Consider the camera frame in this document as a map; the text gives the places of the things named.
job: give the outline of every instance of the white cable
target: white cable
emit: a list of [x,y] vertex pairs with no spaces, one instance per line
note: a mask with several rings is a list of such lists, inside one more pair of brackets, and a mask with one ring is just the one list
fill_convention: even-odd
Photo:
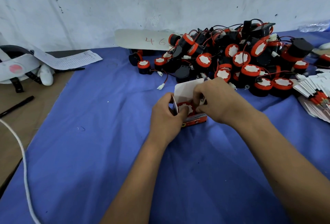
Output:
[[38,218],[36,217],[34,211],[33,211],[33,207],[32,207],[32,203],[31,203],[31,197],[30,197],[30,191],[29,191],[29,187],[27,185],[27,169],[26,169],[26,158],[25,158],[25,152],[24,152],[24,148],[23,148],[23,144],[22,142],[20,141],[18,135],[15,133],[14,130],[12,130],[12,128],[7,124],[5,123],[3,120],[0,119],[0,122],[5,125],[9,130],[10,132],[15,136],[16,140],[18,141],[19,143],[19,147],[21,148],[21,151],[22,151],[22,157],[23,157],[23,167],[24,167],[24,187],[25,187],[25,193],[26,193],[26,199],[27,199],[27,205],[29,207],[29,212],[30,212],[30,215],[33,219],[33,221],[35,222],[35,224],[41,224],[38,220]]

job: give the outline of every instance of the cardboard box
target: cardboard box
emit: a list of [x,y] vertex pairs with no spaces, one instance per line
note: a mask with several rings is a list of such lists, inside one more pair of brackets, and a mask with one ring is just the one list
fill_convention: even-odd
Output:
[[194,109],[191,107],[192,104],[192,97],[193,97],[193,91],[196,85],[201,84],[204,82],[204,79],[197,79],[193,81],[187,81],[183,83],[179,83],[175,85],[174,88],[174,97],[173,97],[173,111],[178,114],[179,113],[179,107],[178,105],[188,105],[190,111],[193,112],[190,113],[189,117],[184,121],[182,124],[182,127],[188,127],[191,125],[195,125],[198,123],[206,122],[207,115],[204,113],[196,114],[194,112]]

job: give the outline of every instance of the stack of cards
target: stack of cards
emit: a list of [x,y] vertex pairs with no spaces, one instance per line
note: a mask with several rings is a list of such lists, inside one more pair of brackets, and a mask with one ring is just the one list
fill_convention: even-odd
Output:
[[293,88],[302,94],[298,100],[308,114],[330,123],[330,72],[325,70],[309,77],[297,75]]

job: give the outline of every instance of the blue tablecloth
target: blue tablecloth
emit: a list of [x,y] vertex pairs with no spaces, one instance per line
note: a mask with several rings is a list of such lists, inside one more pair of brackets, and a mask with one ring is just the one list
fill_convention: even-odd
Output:
[[[283,32],[315,46],[330,33]],[[28,182],[42,223],[98,223],[149,131],[151,108],[176,84],[140,75],[122,48],[94,49],[104,60],[75,72],[29,145]],[[330,178],[330,125],[295,97],[238,90]],[[0,223],[32,223],[21,164],[0,200]],[[184,128],[163,156],[150,223],[289,223],[256,160],[230,127],[208,119]]]

